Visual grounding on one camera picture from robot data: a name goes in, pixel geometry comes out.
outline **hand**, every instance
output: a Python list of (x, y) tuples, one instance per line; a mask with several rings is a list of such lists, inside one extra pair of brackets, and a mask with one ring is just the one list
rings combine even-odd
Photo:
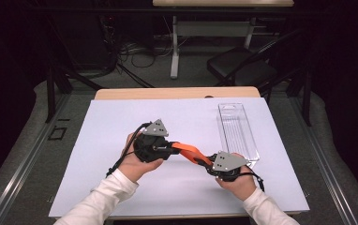
[[(127, 137), (127, 144), (130, 138), (135, 135), (133, 133), (129, 134)], [(157, 159), (152, 162), (141, 162), (135, 154), (133, 154), (133, 143), (130, 145), (127, 155), (121, 165), (118, 167), (118, 170), (121, 171), (130, 181), (136, 183), (145, 173), (155, 170), (159, 167), (164, 161), (162, 158)]]
[[(242, 157), (239, 154), (236, 153), (233, 154), (236, 155), (237, 157)], [(241, 167), (240, 173), (250, 173), (250, 172), (251, 170), (248, 167), (246, 166)], [(217, 178), (216, 181), (221, 187), (231, 191), (235, 195), (235, 197), (239, 198), (241, 201), (245, 201), (249, 196), (251, 196), (251, 194), (256, 189), (253, 176), (251, 175), (239, 176), (233, 182), (224, 182), (219, 178)]]

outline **clear plastic box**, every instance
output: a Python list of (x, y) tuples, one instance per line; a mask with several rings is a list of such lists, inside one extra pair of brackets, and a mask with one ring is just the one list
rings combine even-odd
[(260, 159), (243, 104), (218, 104), (217, 123), (223, 151), (241, 154), (251, 165)]

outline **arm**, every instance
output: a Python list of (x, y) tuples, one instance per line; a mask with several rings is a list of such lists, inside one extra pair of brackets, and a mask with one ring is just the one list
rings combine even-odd
[(130, 198), (137, 187), (138, 184), (131, 182), (121, 171), (116, 170), (55, 224), (103, 224), (115, 206)]
[(276, 202), (259, 188), (243, 202), (243, 207), (257, 224), (299, 224), (281, 211)]
[[(241, 168), (241, 173), (249, 173), (246, 166)], [(299, 224), (293, 218), (278, 208), (277, 204), (256, 188), (252, 176), (239, 176), (233, 182), (224, 182), (217, 179), (221, 187), (231, 191), (238, 199), (243, 201), (243, 207), (258, 224)]]
[[(127, 143), (133, 134), (127, 137)], [(103, 179), (99, 186), (67, 214), (56, 221), (56, 225), (103, 224), (115, 206), (130, 198), (138, 187), (137, 181), (145, 174), (155, 170), (163, 162), (158, 159), (149, 163), (140, 162), (129, 147), (126, 157), (118, 169)]]

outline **black strap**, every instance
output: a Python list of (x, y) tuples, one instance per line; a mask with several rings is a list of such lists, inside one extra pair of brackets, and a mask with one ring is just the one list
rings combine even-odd
[(261, 188), (261, 190), (264, 192), (264, 184), (263, 184), (263, 179), (261, 179), (260, 176), (258, 176), (257, 174), (255, 174), (254, 172), (243, 172), (238, 174), (237, 176), (243, 176), (243, 175), (252, 175), (256, 177), (256, 180), (258, 181), (259, 184), (259, 188)]

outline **white table surface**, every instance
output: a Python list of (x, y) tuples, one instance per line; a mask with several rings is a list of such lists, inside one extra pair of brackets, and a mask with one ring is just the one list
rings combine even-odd
[[(59, 218), (105, 178), (120, 157), (127, 135), (142, 123), (161, 119), (168, 141), (197, 146), (206, 156), (221, 149), (218, 103), (242, 103), (260, 154), (254, 167), (266, 193), (289, 214), (309, 210), (276, 125), (263, 98), (93, 100), (49, 214)], [(221, 188), (201, 166), (171, 156), (146, 174), (134, 196), (111, 218), (199, 218), (244, 216), (242, 202)]]

